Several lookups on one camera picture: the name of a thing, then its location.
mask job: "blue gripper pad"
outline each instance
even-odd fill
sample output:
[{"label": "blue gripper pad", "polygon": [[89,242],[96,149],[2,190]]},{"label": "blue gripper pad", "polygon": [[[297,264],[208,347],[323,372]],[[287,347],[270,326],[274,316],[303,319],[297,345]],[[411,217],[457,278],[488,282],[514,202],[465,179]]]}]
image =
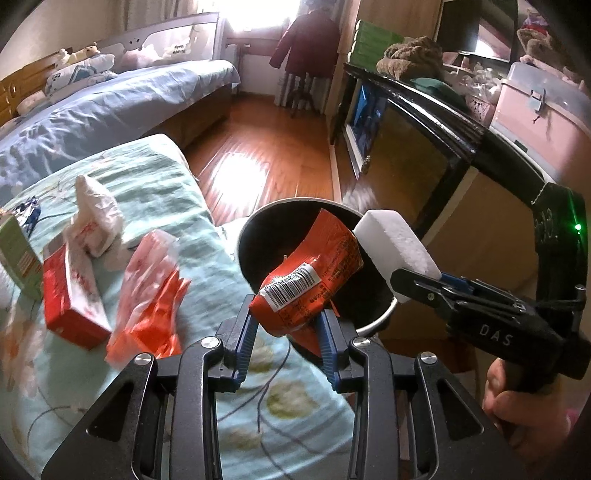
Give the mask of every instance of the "blue gripper pad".
[{"label": "blue gripper pad", "polygon": [[330,333],[330,326],[328,325],[328,318],[325,312],[320,312],[316,318],[316,335],[318,343],[320,344],[320,353],[322,355],[322,371],[328,378],[333,389],[337,386],[337,372],[338,372],[338,351]]},{"label": "blue gripper pad", "polygon": [[455,288],[459,292],[467,293],[468,295],[472,295],[474,293],[474,288],[472,288],[466,280],[463,278],[454,277],[449,273],[441,274],[441,282]]},{"label": "blue gripper pad", "polygon": [[236,389],[246,378],[258,329],[258,322],[248,309],[253,298],[254,295],[248,295],[237,317],[224,320],[216,332],[224,348],[221,377],[230,380]]},{"label": "blue gripper pad", "polygon": [[332,310],[326,309],[316,317],[316,335],[322,354],[322,370],[338,393],[345,393],[355,375],[349,360],[349,341],[356,336],[353,324],[339,322]]},{"label": "blue gripper pad", "polygon": [[238,386],[244,382],[251,362],[252,348],[255,345],[258,322],[252,315],[248,315],[242,327],[242,334],[236,348],[236,371],[234,379]]}]

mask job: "brown towel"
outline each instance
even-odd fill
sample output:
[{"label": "brown towel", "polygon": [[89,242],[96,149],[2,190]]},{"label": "brown towel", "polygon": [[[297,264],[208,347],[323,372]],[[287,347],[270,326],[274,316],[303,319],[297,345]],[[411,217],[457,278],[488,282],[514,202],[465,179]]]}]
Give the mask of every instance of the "brown towel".
[{"label": "brown towel", "polygon": [[378,73],[397,80],[429,77],[441,80],[443,52],[429,37],[405,38],[404,43],[390,45],[376,65]]}]

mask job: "barcode label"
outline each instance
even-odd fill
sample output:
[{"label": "barcode label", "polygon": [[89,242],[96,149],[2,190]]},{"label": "barcode label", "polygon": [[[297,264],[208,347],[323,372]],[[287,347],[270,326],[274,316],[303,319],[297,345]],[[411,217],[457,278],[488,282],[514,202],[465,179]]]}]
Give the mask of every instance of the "barcode label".
[{"label": "barcode label", "polygon": [[318,283],[320,283],[320,277],[314,267],[302,263],[289,275],[273,279],[259,293],[267,301],[271,310],[277,312]]}]

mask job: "teddy bear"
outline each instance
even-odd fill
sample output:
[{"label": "teddy bear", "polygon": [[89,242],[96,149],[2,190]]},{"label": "teddy bear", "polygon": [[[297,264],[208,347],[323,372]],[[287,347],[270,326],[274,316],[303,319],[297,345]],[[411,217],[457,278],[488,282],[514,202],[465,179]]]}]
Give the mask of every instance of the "teddy bear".
[{"label": "teddy bear", "polygon": [[519,60],[545,70],[586,92],[583,79],[574,71],[569,55],[549,33],[522,28],[517,31],[525,55]]},{"label": "teddy bear", "polygon": [[71,55],[65,51],[65,49],[61,49],[59,51],[60,58],[55,63],[54,67],[56,70],[60,70],[62,68],[67,67],[68,65],[72,65],[74,63],[78,63],[79,61],[89,59],[94,55],[100,53],[100,50],[96,48],[96,42],[93,42],[91,45],[83,48],[82,50],[78,50],[77,52],[72,53]]}]

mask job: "mirror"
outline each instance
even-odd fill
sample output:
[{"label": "mirror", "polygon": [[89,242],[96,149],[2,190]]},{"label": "mirror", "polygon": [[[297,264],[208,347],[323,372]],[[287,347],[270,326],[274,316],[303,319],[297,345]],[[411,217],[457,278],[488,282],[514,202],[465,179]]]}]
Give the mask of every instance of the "mirror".
[{"label": "mirror", "polygon": [[447,0],[437,43],[443,51],[509,62],[517,28],[517,0]]}]

